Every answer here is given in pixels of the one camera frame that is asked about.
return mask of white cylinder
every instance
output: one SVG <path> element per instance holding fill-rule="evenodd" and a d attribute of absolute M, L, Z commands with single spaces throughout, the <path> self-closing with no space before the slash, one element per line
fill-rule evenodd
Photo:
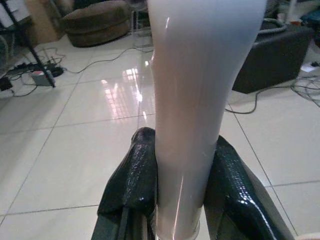
<path fill-rule="evenodd" d="M 265 7 L 266 0 L 148 0 L 161 240 L 198 235 L 227 96 Z"/>

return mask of brown pouf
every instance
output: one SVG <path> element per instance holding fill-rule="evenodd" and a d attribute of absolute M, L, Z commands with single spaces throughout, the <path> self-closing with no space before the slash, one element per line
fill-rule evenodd
<path fill-rule="evenodd" d="M 72 45 L 90 47 L 127 34 L 130 10 L 124 0 L 103 1 L 69 13 L 63 23 Z"/>

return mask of plastic tube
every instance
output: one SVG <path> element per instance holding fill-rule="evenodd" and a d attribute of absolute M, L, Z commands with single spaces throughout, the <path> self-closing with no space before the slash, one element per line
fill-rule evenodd
<path fill-rule="evenodd" d="M 161 240 L 193 240 L 227 96 L 266 0 L 148 0 Z"/>

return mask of black table leg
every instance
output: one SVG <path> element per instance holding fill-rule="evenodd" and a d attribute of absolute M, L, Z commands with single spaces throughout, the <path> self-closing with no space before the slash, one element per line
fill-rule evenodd
<path fill-rule="evenodd" d="M 33 57 L 35 58 L 36 62 L 38 63 L 41 71 L 44 73 L 46 79 L 49 81 L 50 85 L 54 88 L 55 87 L 55 83 L 52 81 L 52 79 L 50 78 L 47 70 L 45 69 L 45 66 L 42 64 L 42 62 L 40 61 L 37 53 L 35 52 L 34 48 L 32 47 L 28 37 L 26 36 L 25 32 L 22 30 L 21 26 L 19 25 L 19 23 L 17 22 L 15 16 L 12 14 L 12 12 L 10 11 L 6 0 L 0 0 L 0 3 L 2 4 L 4 10 L 6 11 L 6 13 L 9 15 L 10 19 L 12 20 L 18 34 L 20 35 L 21 39 L 25 42 L 26 46 L 28 47 L 28 49 L 30 50 L 30 52 L 32 53 Z"/>

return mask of glossy floor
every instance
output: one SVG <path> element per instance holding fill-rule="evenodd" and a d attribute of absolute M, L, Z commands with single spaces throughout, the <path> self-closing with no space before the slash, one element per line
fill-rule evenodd
<path fill-rule="evenodd" d="M 57 48 L 66 55 L 61 65 L 78 72 L 132 44 L 127 36 L 75 48 L 63 37 L 37 49 Z M 0 93 L 1 240 L 91 238 L 105 184 L 132 134 L 155 127 L 150 59 L 150 52 L 129 50 L 65 72 L 54 89 Z M 23 81 L 32 83 L 27 75 Z M 16 94 L 32 88 L 14 83 Z M 253 95 L 233 92 L 229 103 L 245 111 Z M 222 121 L 221 135 L 266 186 L 294 235 L 320 232 L 319 133 L 320 109 L 288 89 L 267 91 L 255 113 L 226 112 Z M 200 226 L 198 239 L 208 240 L 204 215 Z"/>

